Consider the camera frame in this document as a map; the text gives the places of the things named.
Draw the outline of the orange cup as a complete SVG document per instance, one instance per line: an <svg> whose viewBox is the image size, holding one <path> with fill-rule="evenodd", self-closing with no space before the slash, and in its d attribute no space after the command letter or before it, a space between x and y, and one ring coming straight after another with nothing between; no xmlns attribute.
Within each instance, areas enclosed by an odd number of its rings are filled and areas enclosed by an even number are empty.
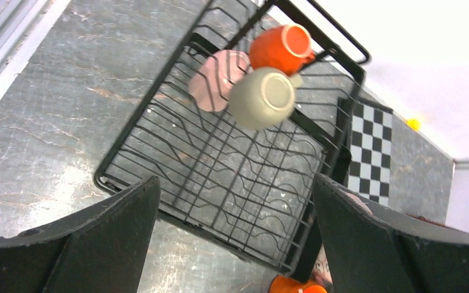
<svg viewBox="0 0 469 293"><path fill-rule="evenodd" d="M313 280L301 283L293 278L277 275L268 293L327 293L327 290Z"/></svg>

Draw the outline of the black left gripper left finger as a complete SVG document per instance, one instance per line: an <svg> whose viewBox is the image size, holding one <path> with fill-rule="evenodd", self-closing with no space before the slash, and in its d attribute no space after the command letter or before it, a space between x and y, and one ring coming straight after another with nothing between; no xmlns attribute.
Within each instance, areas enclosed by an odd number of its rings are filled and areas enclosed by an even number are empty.
<svg viewBox="0 0 469 293"><path fill-rule="evenodd" d="M136 292L160 196L153 176L46 225L0 237L0 292Z"/></svg>

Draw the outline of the pale pink mug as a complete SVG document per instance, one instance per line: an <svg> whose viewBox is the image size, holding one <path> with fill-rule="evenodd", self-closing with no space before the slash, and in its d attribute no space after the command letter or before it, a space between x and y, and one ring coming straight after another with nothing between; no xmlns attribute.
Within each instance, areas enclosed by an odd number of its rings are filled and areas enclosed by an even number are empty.
<svg viewBox="0 0 469 293"><path fill-rule="evenodd" d="M251 72L250 60L242 51L224 49L206 59L188 83L188 92L199 109L220 112L227 107L232 87Z"/></svg>

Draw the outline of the pink floral mug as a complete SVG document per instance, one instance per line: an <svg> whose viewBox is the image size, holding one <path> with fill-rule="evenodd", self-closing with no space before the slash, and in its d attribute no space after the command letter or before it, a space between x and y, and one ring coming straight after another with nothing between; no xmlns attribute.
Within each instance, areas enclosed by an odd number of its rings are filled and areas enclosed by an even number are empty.
<svg viewBox="0 0 469 293"><path fill-rule="evenodd" d="M316 282L324 287L331 286L333 284L325 248L323 245L321 245L321 249L316 258L312 270L312 275Z"/></svg>

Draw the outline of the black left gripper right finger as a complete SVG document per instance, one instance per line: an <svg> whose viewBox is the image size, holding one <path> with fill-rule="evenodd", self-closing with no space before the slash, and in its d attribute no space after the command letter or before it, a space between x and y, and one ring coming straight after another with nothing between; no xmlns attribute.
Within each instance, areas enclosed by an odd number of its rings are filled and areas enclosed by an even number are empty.
<svg viewBox="0 0 469 293"><path fill-rule="evenodd" d="M469 233L394 211L348 189L361 211L322 212L337 292L469 292Z"/></svg>

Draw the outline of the beige mug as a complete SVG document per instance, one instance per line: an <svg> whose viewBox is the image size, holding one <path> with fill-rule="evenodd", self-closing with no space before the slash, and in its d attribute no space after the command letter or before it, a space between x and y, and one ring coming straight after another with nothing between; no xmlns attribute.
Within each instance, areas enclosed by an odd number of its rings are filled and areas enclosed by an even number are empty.
<svg viewBox="0 0 469 293"><path fill-rule="evenodd" d="M296 104L296 88L302 76L288 76L272 68L261 67L244 76L230 90L228 111L241 127L259 131L289 118Z"/></svg>

